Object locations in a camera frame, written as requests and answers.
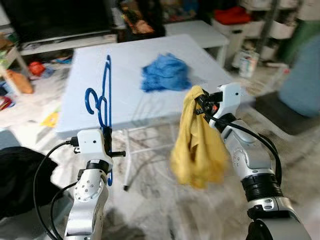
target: black cloth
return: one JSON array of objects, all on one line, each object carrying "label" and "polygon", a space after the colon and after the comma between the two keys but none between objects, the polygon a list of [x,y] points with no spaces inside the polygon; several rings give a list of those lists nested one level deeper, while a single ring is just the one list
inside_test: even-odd
[{"label": "black cloth", "polygon": [[[26,147],[0,150],[0,219],[23,214],[34,208],[33,179],[45,156]],[[57,164],[47,159],[38,174],[36,199],[39,206],[48,204],[59,188],[50,182]]]}]

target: tv stand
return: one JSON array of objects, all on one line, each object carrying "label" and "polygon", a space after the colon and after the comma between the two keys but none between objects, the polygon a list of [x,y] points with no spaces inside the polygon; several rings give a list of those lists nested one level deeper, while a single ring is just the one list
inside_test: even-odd
[{"label": "tv stand", "polygon": [[65,50],[65,49],[74,49],[74,48],[81,48],[93,45],[100,45],[100,44],[114,44],[117,42],[117,35],[116,34],[107,34],[107,35],[100,35],[100,36],[84,36],[84,37],[77,37],[76,39],[66,39],[60,42],[41,42],[41,43],[31,43],[36,46],[35,48],[30,49],[22,49],[20,54],[22,56],[33,55],[33,54],[40,54],[58,50]]}]

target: floor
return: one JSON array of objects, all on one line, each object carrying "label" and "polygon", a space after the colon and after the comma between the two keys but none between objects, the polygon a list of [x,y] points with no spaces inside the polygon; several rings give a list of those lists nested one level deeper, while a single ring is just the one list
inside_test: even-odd
[{"label": "floor", "polygon": [[[263,90],[277,71],[258,68],[251,80],[238,78],[251,94]],[[1,112],[0,127],[9,128],[22,146],[46,154],[60,140],[52,128],[40,126],[57,108],[68,70],[59,70],[49,79],[34,82],[35,94],[21,99],[12,111]],[[292,200],[313,240],[320,239],[320,142],[300,139],[286,142],[269,132],[249,115],[244,119],[256,131],[267,134],[276,144],[282,160],[284,194]],[[137,130],[130,135],[132,148],[158,146],[170,138],[168,125]],[[112,133],[115,150],[125,149],[121,131]],[[306,146],[306,154],[299,148]],[[178,185],[169,167],[170,149],[138,153],[132,159],[131,187],[123,191],[126,159],[114,160],[114,182],[105,205],[104,240],[244,240],[250,219],[241,183],[231,166],[223,184],[210,184],[196,190]],[[86,163],[69,147],[52,154],[59,163],[52,182],[64,187],[76,180],[78,169]]]}]

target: white shelf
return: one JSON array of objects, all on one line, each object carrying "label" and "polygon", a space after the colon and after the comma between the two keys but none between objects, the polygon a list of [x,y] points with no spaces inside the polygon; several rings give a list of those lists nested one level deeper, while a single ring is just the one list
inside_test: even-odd
[{"label": "white shelf", "polygon": [[117,42],[117,35],[109,34],[104,36],[86,37],[75,40],[65,40],[58,43],[45,43],[35,49],[25,49],[20,51],[22,56],[52,52],[63,49],[74,49],[100,44],[114,44]]}]

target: black cable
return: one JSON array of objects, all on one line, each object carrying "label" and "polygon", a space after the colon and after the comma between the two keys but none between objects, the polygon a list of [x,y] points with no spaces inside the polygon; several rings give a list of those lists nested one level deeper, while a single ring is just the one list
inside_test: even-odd
[{"label": "black cable", "polygon": [[275,177],[276,177],[276,180],[279,184],[279,186],[281,186],[281,182],[282,182],[282,169],[281,169],[281,161],[280,161],[280,158],[279,158],[279,155],[278,155],[278,151],[275,150],[275,146],[272,147],[272,145],[270,145],[266,140],[264,140],[261,136],[255,134],[253,131],[250,131],[249,129],[243,127],[243,126],[239,126],[237,124],[234,124],[234,123],[230,123],[230,122],[227,122],[227,121],[224,121],[224,120],[221,120],[221,119],[218,119],[218,118],[215,118],[214,116],[211,116],[207,113],[205,113],[205,115],[212,119],[213,121],[215,122],[218,122],[220,124],[223,124],[223,125],[227,125],[227,126],[230,126],[232,128],[235,128],[235,129],[239,129],[251,136],[253,136],[254,138],[256,138],[257,140],[259,140],[263,145],[265,145],[269,150],[270,152],[272,153],[272,155],[274,156],[274,159],[275,159],[275,165],[276,165],[276,168],[275,168]]},{"label": "black cable", "polygon": [[34,208],[35,208],[35,212],[36,215],[41,223],[41,226],[43,227],[43,229],[45,230],[46,234],[52,239],[52,240],[57,240],[57,238],[50,232],[50,230],[48,229],[48,227],[46,226],[43,218],[41,217],[41,213],[39,210],[39,206],[37,205],[37,201],[36,201],[36,183],[37,183],[37,176],[39,173],[39,170],[41,168],[41,166],[43,165],[43,163],[45,162],[45,160],[47,160],[49,158],[49,156],[59,147],[63,146],[63,145],[68,145],[70,144],[70,141],[65,141],[62,142],[60,144],[58,144],[57,146],[55,146],[54,148],[52,148],[48,154],[43,158],[43,160],[41,161],[41,163],[39,164],[38,168],[35,171],[34,174],[34,178],[33,178],[33,204],[34,204]]},{"label": "black cable", "polygon": [[58,233],[58,231],[57,231],[57,229],[56,229],[56,226],[55,226],[55,222],[54,222],[54,206],[55,206],[55,202],[56,202],[56,200],[58,199],[58,197],[59,197],[59,195],[60,195],[61,193],[63,193],[65,190],[73,187],[73,186],[76,185],[76,184],[77,184],[77,182],[74,182],[74,183],[72,183],[72,184],[70,184],[70,185],[68,185],[68,186],[60,189],[60,190],[54,195],[54,197],[52,198],[52,201],[51,201],[51,206],[50,206],[50,222],[51,222],[51,228],[52,228],[52,231],[53,231],[53,233],[55,234],[55,236],[56,236],[56,238],[57,238],[58,240],[63,240],[63,238],[59,235],[59,233]]}]

